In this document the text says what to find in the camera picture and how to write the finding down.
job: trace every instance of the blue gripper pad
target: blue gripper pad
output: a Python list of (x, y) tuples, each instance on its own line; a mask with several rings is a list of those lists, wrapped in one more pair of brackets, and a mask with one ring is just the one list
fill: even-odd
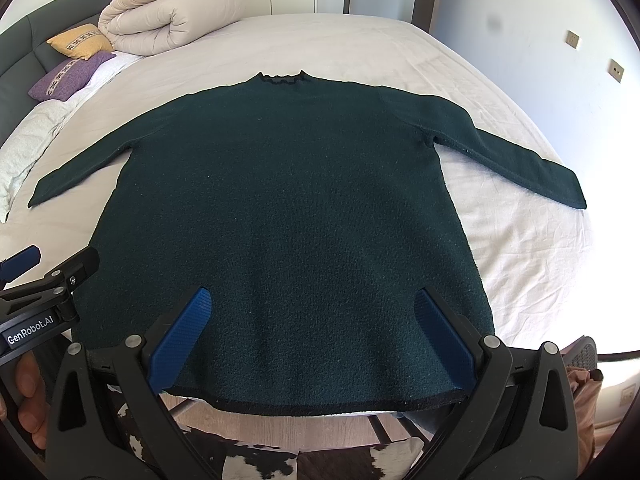
[(211, 295), (199, 288), (148, 361), (147, 381), (155, 395), (174, 385), (211, 317)]
[(0, 262), (0, 282), (11, 283), (40, 263), (40, 250), (35, 245)]
[(414, 312), (418, 325), (436, 351), (455, 387), (470, 394), (476, 387), (473, 356), (424, 289), (415, 295)]

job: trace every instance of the gray upholstered headboard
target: gray upholstered headboard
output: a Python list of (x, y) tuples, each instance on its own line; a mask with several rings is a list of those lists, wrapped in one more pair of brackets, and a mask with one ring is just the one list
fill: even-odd
[(27, 92), (65, 58), (47, 44), (84, 23), (98, 24), (111, 0), (54, 0), (0, 34), (0, 146), (38, 104)]

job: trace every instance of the finger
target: finger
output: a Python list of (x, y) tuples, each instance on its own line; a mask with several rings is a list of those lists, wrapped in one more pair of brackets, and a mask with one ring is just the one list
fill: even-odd
[(40, 378), (33, 397), (23, 400), (18, 410), (18, 420), (25, 430), (35, 433), (44, 421), (45, 412), (45, 385)]
[(25, 397), (33, 397), (40, 381), (40, 367), (33, 352), (27, 352), (15, 367), (15, 384)]
[(47, 427), (49, 426), (49, 412), (51, 407), (48, 404), (45, 404), (45, 412), (44, 412), (44, 420), (42, 421), (42, 425), (38, 428), (33, 434), (33, 443), (39, 449), (45, 449), (47, 447)]

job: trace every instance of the electrical socket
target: electrical socket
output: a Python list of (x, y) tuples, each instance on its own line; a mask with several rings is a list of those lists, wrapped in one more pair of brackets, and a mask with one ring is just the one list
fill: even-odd
[(636, 385), (632, 384), (631, 386), (626, 387), (624, 390), (622, 390), (622, 393), (620, 394), (620, 406), (626, 406), (628, 404), (631, 404), (635, 396), (636, 396)]
[(625, 69), (622, 68), (615, 61), (611, 60), (611, 62), (609, 63), (609, 73), (611, 74), (613, 79), (615, 79), (617, 82), (621, 83), (622, 82), (622, 75), (623, 75), (623, 73), (625, 73)]
[(580, 36), (575, 32), (568, 30), (566, 32), (566, 44), (572, 46), (575, 50), (578, 50), (578, 43), (580, 43)]

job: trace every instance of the mattress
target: mattress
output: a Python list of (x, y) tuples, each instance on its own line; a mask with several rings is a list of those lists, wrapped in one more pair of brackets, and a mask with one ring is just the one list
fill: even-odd
[[(88, 244), (128, 154), (30, 210), (27, 202), (41, 177), (122, 124), (181, 95), (236, 84), (258, 72), (301, 70), (319, 78), (442, 96), (465, 108), (476, 127), (561, 163), (533, 122), (499, 88), (410, 24), (343, 14), (248, 18), (140, 60), (74, 114), (34, 165), (0, 226), (1, 257), (31, 244), (42, 252), (40, 265), (14, 284), (42, 277)], [(224, 112), (213, 109), (212, 121)], [(571, 320), (579, 305), (572, 285), (591, 247), (587, 213), (535, 195), (453, 150), (437, 150), (497, 335), (523, 348), (537, 348), (550, 338), (561, 346), (576, 339), (581, 333)]]

